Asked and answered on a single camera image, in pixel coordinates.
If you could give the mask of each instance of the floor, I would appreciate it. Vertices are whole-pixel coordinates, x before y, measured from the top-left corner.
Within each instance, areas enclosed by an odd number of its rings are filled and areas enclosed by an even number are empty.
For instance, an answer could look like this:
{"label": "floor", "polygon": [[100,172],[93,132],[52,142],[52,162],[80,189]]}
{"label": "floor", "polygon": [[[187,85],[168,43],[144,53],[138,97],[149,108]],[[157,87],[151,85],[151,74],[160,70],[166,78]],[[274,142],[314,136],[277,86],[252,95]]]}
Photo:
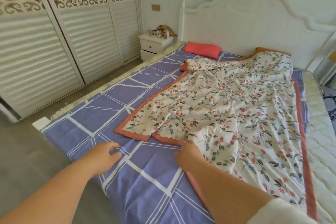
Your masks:
{"label": "floor", "polygon": [[[85,96],[140,63],[140,58],[133,60],[17,124],[10,123],[0,113],[0,216],[16,207],[71,163],[31,124],[43,116],[50,118],[66,104]],[[73,223],[119,223],[110,201],[96,183],[87,184]]]}

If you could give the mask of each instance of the louvered door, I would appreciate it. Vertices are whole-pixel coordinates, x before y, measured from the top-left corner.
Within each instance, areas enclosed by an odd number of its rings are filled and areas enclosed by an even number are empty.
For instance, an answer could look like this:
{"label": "louvered door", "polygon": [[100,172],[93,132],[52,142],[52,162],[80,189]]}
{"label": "louvered door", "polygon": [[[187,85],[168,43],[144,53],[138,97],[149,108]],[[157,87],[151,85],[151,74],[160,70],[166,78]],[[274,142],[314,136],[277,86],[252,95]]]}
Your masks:
{"label": "louvered door", "polygon": [[84,85],[46,8],[0,0],[0,96],[21,117]]}
{"label": "louvered door", "polygon": [[109,0],[124,61],[140,54],[140,20],[137,0]]}
{"label": "louvered door", "polygon": [[52,0],[85,83],[123,64],[108,0]]}

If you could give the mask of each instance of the forearm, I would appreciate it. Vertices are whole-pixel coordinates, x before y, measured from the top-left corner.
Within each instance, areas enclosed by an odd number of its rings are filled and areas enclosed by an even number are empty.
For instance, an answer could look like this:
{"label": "forearm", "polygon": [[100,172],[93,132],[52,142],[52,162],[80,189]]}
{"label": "forearm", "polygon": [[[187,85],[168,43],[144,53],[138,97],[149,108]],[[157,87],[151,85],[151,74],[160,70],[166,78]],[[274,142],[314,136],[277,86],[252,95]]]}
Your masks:
{"label": "forearm", "polygon": [[246,224],[273,199],[262,190],[205,161],[191,170],[216,224]]}
{"label": "forearm", "polygon": [[0,223],[71,223],[90,178],[85,164],[74,162],[7,213]]}

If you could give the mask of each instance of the person's right arm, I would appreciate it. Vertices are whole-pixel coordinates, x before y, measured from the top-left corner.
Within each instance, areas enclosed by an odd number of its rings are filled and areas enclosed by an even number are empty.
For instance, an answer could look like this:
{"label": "person's right arm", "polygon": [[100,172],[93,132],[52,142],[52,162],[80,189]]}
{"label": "person's right arm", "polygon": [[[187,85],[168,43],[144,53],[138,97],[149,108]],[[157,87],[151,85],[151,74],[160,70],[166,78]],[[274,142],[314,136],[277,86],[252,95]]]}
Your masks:
{"label": "person's right arm", "polygon": [[316,224],[301,210],[208,163],[193,141],[181,141],[181,146],[176,161],[195,178],[216,224]]}

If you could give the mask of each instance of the bed frame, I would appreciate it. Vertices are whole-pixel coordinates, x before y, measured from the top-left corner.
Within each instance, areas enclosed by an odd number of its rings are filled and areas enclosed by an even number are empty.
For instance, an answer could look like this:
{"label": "bed frame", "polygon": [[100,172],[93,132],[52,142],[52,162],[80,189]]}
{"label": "bed frame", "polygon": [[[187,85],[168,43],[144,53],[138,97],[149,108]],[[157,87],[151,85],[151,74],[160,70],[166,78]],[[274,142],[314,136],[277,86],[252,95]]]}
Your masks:
{"label": "bed frame", "polygon": [[284,0],[213,0],[196,9],[186,8],[183,0],[178,37],[241,56],[256,47],[281,50],[292,54],[294,66],[313,72],[330,51],[335,31],[295,13]]}

